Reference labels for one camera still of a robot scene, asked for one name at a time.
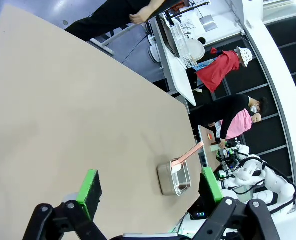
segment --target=patterned hat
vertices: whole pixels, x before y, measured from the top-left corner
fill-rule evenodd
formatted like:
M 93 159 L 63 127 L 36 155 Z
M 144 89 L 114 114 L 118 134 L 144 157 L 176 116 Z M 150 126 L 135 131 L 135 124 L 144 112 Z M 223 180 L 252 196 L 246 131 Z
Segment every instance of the patterned hat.
M 248 48 L 240 48 L 237 47 L 236 49 L 237 53 L 241 56 L 242 62 L 241 65 L 246 67 L 248 65 L 248 62 L 252 60 L 252 53 Z

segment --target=pink shirt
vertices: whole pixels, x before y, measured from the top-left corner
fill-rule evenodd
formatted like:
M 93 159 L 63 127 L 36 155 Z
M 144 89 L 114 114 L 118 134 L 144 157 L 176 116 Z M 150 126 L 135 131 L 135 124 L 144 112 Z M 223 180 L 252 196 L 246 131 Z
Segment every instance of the pink shirt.
M 251 117 L 246 109 L 238 112 L 233 118 L 227 132 L 226 139 L 233 139 L 240 136 L 242 133 L 248 131 L 251 128 Z

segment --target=gray floor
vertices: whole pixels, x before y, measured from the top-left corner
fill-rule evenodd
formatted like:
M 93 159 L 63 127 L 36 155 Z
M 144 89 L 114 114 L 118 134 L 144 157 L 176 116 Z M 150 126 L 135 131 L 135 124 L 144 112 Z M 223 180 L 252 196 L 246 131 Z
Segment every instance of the gray floor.
M 0 0 L 0 12 L 4 4 L 11 4 L 65 29 L 74 21 L 91 15 L 104 2 L 105 0 Z M 138 26 L 108 47 L 115 51 L 114 59 L 123 62 L 125 66 L 153 83 L 164 77 L 159 65 L 153 63 L 148 55 L 150 45 L 147 39 L 144 39 L 127 58 L 145 36 L 144 28 Z

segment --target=person in black shirt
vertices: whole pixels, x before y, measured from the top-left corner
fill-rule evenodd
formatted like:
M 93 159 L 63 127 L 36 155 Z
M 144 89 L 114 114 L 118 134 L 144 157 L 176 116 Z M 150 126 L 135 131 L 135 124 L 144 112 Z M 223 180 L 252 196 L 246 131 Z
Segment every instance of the person in black shirt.
M 195 129 L 198 125 L 209 128 L 212 127 L 213 123 L 222 120 L 220 131 L 221 142 L 219 147 L 223 148 L 230 123 L 238 112 L 250 108 L 264 115 L 267 111 L 267 107 L 265 97 L 255 100 L 244 94 L 236 94 L 224 97 L 193 110 L 189 114 L 189 119 L 192 129 Z
M 76 21 L 65 30 L 89 41 L 131 22 L 144 23 L 177 2 L 179 0 L 107 0 L 91 17 Z

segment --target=screw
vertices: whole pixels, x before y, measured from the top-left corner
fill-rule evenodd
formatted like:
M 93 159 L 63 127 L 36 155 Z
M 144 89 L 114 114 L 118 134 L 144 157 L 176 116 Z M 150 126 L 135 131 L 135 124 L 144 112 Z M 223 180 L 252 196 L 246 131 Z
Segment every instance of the screw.
M 69 209 L 72 209 L 72 208 L 74 208 L 74 204 L 69 203 L 69 204 L 67 205 L 67 207 L 68 207 Z
M 254 201 L 254 202 L 252 203 L 252 205 L 253 205 L 255 208 L 257 208 L 257 207 L 259 206 L 259 203 L 258 203 L 257 201 Z
M 41 208 L 41 211 L 43 211 L 43 212 L 45 212 L 45 211 L 47 211 L 48 210 L 48 207 L 46 207 L 46 206 L 43 206 L 42 208 Z
M 231 204 L 232 204 L 232 200 L 231 200 L 231 199 L 227 199 L 227 200 L 226 200 L 226 204 L 227 204 L 227 205 L 231 205 Z

